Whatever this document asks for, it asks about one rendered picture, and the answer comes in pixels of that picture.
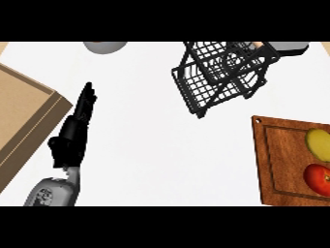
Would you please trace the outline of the grey bowl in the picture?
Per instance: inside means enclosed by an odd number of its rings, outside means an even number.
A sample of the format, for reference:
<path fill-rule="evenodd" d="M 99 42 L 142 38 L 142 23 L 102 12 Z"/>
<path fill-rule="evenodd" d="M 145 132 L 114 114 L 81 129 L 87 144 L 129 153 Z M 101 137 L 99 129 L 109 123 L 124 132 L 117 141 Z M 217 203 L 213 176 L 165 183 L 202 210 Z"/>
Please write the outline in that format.
<path fill-rule="evenodd" d="M 114 53 L 126 46 L 126 42 L 84 42 L 83 44 L 96 54 Z"/>

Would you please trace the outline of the open wooden drawer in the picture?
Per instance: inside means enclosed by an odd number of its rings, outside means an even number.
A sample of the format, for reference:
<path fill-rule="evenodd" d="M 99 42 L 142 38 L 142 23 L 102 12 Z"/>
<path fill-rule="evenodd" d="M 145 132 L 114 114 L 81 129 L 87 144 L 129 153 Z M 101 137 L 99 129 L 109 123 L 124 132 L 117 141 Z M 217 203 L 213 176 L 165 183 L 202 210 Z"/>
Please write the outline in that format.
<path fill-rule="evenodd" d="M 0 193 L 70 109 L 56 90 L 0 63 Z"/>

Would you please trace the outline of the yellow-green lemon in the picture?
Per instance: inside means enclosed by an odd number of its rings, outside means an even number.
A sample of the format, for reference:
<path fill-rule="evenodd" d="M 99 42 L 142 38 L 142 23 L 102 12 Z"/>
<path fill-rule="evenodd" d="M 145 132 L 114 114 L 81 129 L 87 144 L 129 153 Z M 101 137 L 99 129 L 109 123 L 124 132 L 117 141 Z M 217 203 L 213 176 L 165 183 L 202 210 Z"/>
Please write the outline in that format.
<path fill-rule="evenodd" d="M 305 141 L 313 156 L 322 162 L 330 163 L 330 134 L 322 129 L 310 129 Z"/>

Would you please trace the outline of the red tomato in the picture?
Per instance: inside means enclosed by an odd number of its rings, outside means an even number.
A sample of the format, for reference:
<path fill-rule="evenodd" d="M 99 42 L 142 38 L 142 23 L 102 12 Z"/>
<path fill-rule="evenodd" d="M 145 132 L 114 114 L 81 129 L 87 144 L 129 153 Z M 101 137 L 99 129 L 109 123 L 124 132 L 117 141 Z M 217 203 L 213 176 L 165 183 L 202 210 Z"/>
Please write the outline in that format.
<path fill-rule="evenodd" d="M 304 180 L 314 193 L 330 197 L 330 169 L 319 164 L 310 164 L 304 171 Z"/>

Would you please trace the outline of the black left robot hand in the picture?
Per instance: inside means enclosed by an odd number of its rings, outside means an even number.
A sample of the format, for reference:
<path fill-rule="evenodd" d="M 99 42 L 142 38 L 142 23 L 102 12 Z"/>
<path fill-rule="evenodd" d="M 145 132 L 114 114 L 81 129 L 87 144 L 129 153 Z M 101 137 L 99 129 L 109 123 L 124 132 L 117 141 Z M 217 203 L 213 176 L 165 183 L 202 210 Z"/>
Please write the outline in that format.
<path fill-rule="evenodd" d="M 59 135 L 49 138 L 48 145 L 52 150 L 55 169 L 80 167 L 96 100 L 95 89 L 92 83 L 87 82 L 77 99 L 74 113 L 65 120 Z"/>

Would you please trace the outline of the brown wooden cutting board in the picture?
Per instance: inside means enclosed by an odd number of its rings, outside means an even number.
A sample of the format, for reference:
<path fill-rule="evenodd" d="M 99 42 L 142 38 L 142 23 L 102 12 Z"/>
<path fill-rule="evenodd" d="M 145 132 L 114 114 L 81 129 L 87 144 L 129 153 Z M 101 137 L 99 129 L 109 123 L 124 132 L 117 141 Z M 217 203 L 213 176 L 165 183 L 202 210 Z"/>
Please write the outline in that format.
<path fill-rule="evenodd" d="M 307 149 L 307 131 L 330 125 L 264 116 L 252 116 L 260 173 L 260 198 L 270 205 L 329 205 L 330 197 L 319 195 L 304 180 L 310 164 L 325 166 Z"/>

